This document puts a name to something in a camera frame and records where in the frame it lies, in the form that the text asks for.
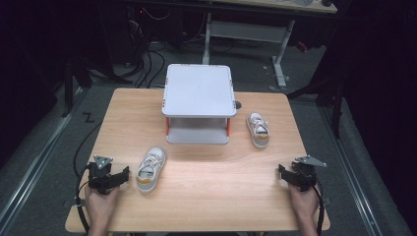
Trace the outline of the person's left hand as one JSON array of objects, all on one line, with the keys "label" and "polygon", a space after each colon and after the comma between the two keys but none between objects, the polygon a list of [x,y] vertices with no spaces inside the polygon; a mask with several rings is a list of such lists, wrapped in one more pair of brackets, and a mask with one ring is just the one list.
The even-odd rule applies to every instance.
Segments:
[{"label": "person's left hand", "polygon": [[108,195],[102,195],[97,190],[86,186],[86,208],[90,219],[89,229],[108,228],[116,206],[119,190],[119,187],[115,187]]}]

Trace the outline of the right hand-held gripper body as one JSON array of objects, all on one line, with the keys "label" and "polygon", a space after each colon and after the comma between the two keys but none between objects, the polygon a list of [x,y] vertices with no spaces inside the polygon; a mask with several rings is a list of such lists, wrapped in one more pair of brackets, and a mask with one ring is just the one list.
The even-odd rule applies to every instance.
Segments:
[{"label": "right hand-held gripper body", "polygon": [[327,167],[327,164],[310,155],[296,157],[295,162],[292,163],[292,169],[298,178],[296,186],[300,188],[301,192],[305,192],[316,185],[316,166]]}]

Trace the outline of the grey metal floor rail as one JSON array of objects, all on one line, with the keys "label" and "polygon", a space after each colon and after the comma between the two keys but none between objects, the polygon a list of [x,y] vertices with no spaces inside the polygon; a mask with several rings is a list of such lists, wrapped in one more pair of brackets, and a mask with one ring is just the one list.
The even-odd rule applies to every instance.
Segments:
[{"label": "grey metal floor rail", "polygon": [[336,156],[340,163],[342,173],[348,185],[351,196],[355,202],[356,208],[362,218],[362,221],[364,222],[368,235],[369,236],[383,236],[382,230],[374,216],[369,200],[366,197],[365,192],[360,182],[358,181],[355,171],[348,159],[344,146],[340,138],[338,138],[335,135],[335,132],[332,129],[331,118],[330,118],[330,115],[328,114],[328,110],[322,107],[319,107],[318,110],[322,116],[322,119],[324,120],[326,124],[327,130],[336,148],[336,152],[337,152]]},{"label": "grey metal floor rail", "polygon": [[88,92],[88,88],[77,88],[71,109],[67,109],[65,101],[59,101],[0,170],[0,235],[6,235],[13,226],[72,120],[73,110],[78,109]]}]

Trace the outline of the black computer tower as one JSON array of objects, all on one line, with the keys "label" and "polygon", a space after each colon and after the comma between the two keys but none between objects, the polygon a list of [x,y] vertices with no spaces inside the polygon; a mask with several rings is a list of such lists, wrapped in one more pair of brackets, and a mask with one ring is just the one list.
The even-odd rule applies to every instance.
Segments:
[{"label": "black computer tower", "polygon": [[100,14],[113,64],[138,64],[140,25],[133,6],[102,3]]}]

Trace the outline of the white two-tier shoe rack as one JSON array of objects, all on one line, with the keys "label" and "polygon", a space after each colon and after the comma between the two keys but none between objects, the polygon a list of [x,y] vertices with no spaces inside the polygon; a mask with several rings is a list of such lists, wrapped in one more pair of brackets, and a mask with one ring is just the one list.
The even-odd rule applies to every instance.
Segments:
[{"label": "white two-tier shoe rack", "polygon": [[171,64],[161,111],[171,144],[226,145],[237,108],[230,69],[221,65]]}]

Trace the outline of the wooden desk white metal frame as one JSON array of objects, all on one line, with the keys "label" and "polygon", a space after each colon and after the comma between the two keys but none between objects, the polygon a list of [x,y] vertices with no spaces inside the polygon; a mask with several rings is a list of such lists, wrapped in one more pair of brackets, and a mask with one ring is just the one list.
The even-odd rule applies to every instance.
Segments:
[{"label": "wooden desk white metal frame", "polygon": [[[285,13],[319,14],[320,16],[335,15],[337,8],[331,0],[208,0],[212,7],[249,7],[254,10],[282,10]],[[285,27],[272,24],[238,23],[236,20],[213,20],[211,13],[206,14],[205,51],[202,63],[207,65],[210,60],[210,39],[212,37],[233,38],[260,42],[277,43],[276,54],[271,57],[271,65],[275,73],[277,86],[287,88],[288,78],[283,74],[281,60],[290,39],[296,21],[290,19]]]}]

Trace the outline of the black stand leg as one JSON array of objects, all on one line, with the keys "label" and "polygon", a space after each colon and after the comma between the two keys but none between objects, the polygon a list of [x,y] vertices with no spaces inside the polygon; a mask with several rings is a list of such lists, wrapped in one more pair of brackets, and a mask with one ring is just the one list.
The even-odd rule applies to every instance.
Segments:
[{"label": "black stand leg", "polygon": [[303,94],[316,94],[316,104],[320,107],[330,106],[332,113],[330,116],[330,127],[333,134],[339,138],[339,122],[341,116],[341,103],[343,97],[343,78],[329,77],[315,81],[309,85],[295,90],[287,95],[288,99],[294,99]]},{"label": "black stand leg", "polygon": [[89,89],[92,85],[89,76],[88,63],[81,56],[72,56],[65,64],[64,98],[65,111],[63,116],[68,116],[74,107],[74,82],[82,89]]}]

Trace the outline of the person's right hand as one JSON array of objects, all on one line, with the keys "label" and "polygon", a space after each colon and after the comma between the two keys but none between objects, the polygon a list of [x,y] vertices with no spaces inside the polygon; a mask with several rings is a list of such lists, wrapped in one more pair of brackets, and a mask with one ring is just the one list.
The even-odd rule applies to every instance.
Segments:
[{"label": "person's right hand", "polygon": [[314,217],[319,207],[319,200],[315,190],[309,188],[307,191],[301,192],[291,184],[288,185],[288,188],[299,226],[303,229],[315,229],[316,222]]}]

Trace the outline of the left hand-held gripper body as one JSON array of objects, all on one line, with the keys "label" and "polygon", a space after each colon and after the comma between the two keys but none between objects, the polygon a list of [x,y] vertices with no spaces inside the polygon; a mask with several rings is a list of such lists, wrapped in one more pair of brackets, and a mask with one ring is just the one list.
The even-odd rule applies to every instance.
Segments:
[{"label": "left hand-held gripper body", "polygon": [[109,186],[112,157],[95,155],[89,163],[89,187],[102,195],[108,195],[112,188]]}]

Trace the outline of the small white sneaker orange heel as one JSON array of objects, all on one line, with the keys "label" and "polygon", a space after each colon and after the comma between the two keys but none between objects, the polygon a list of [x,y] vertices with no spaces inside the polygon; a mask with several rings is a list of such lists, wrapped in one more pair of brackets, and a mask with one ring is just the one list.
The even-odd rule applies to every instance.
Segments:
[{"label": "small white sneaker orange heel", "polygon": [[247,117],[247,126],[255,148],[265,148],[269,142],[268,122],[259,113]]},{"label": "small white sneaker orange heel", "polygon": [[165,161],[166,153],[161,147],[152,147],[146,153],[136,174],[137,186],[141,192],[149,193],[155,188]]}]

